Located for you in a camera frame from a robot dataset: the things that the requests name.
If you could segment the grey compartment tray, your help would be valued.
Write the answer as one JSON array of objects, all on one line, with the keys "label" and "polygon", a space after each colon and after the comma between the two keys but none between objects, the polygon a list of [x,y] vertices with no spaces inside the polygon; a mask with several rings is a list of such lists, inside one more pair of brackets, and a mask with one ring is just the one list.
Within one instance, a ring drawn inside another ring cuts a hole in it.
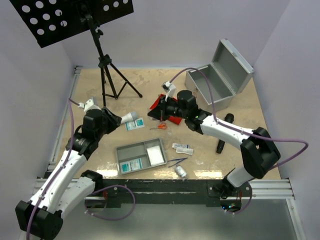
[{"label": "grey compartment tray", "polygon": [[[162,156],[164,159],[164,163],[151,166],[150,161],[149,161],[149,157],[147,154],[147,148],[151,148],[154,146],[160,146]],[[167,156],[166,156],[165,149],[163,146],[163,141],[161,138],[154,138],[154,139],[140,141],[140,142],[136,142],[136,143],[132,143],[132,144],[128,144],[128,145],[119,146],[116,148],[115,153],[116,153],[116,162],[117,162],[117,169],[118,169],[119,175],[127,175],[127,174],[131,174],[134,172],[139,172],[139,171],[159,167],[159,166],[165,165],[167,163]],[[138,158],[141,158],[142,169],[127,172],[127,173],[121,172],[121,170],[120,170],[120,163],[121,162],[129,161],[129,160],[133,160],[133,159],[138,159]]]}]

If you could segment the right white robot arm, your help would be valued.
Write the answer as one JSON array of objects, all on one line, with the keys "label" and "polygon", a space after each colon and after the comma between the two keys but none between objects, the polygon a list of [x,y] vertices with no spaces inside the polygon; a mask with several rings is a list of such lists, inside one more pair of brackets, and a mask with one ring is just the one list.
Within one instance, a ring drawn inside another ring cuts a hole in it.
[{"label": "right white robot arm", "polygon": [[215,137],[240,150],[243,165],[230,171],[215,187],[222,198],[235,196],[251,179],[262,179],[281,157],[266,129],[241,128],[215,118],[199,108],[189,90],[179,91],[177,99],[161,96],[147,115],[162,122],[170,117],[181,118],[191,131]]}]

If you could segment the white gauze pad packet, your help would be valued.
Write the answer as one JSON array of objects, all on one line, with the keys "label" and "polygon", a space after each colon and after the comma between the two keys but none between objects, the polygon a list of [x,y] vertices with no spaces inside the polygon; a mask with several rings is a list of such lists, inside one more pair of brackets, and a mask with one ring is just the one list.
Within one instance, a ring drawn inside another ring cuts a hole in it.
[{"label": "white gauze pad packet", "polygon": [[160,146],[152,146],[146,149],[151,166],[157,166],[165,162]]}]

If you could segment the red first aid pouch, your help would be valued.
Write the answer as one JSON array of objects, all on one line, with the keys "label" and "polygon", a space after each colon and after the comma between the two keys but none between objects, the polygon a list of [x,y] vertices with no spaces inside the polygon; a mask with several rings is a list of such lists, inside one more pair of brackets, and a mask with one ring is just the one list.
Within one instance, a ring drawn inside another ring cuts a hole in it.
[{"label": "red first aid pouch", "polygon": [[[151,110],[155,109],[156,106],[160,103],[160,98],[161,98],[161,97],[165,97],[165,96],[166,96],[166,95],[163,94],[163,93],[159,94],[159,95],[158,95],[158,98],[157,98],[156,101],[150,106],[149,110],[151,111]],[[176,116],[170,116],[167,120],[170,121],[170,122],[172,122],[172,123],[174,123],[174,124],[176,124],[176,125],[179,125],[179,124],[181,123],[181,121],[182,121],[182,118],[176,117]]]}]

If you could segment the orange handled scissors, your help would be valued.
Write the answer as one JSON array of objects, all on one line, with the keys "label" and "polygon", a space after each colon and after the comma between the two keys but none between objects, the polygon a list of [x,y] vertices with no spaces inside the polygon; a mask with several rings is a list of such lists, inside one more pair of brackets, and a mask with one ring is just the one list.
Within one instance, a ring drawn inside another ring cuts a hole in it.
[{"label": "orange handled scissors", "polygon": [[167,129],[167,124],[166,123],[161,123],[155,127],[150,128],[150,130],[166,130]]}]

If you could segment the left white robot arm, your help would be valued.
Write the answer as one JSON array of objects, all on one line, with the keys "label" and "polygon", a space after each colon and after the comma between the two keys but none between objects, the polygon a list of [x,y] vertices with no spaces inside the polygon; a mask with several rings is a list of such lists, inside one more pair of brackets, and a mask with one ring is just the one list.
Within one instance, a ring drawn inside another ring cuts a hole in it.
[{"label": "left white robot arm", "polygon": [[98,148],[104,135],[112,133],[122,118],[106,107],[90,109],[83,117],[82,125],[72,127],[72,135],[58,166],[49,175],[40,189],[28,200],[19,201],[15,214],[19,228],[41,240],[53,240],[60,232],[65,216],[84,197],[99,196],[104,190],[102,176],[89,171],[67,193],[67,187],[78,170]]}]

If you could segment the teal gauze dressing packet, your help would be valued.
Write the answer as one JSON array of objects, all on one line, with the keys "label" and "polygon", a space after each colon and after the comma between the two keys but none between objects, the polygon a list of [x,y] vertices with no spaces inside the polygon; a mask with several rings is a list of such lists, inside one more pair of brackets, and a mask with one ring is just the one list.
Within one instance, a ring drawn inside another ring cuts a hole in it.
[{"label": "teal gauze dressing packet", "polygon": [[143,128],[144,126],[145,126],[145,123],[143,118],[138,118],[136,120],[125,123],[125,128],[127,131],[140,129],[140,128]]}]

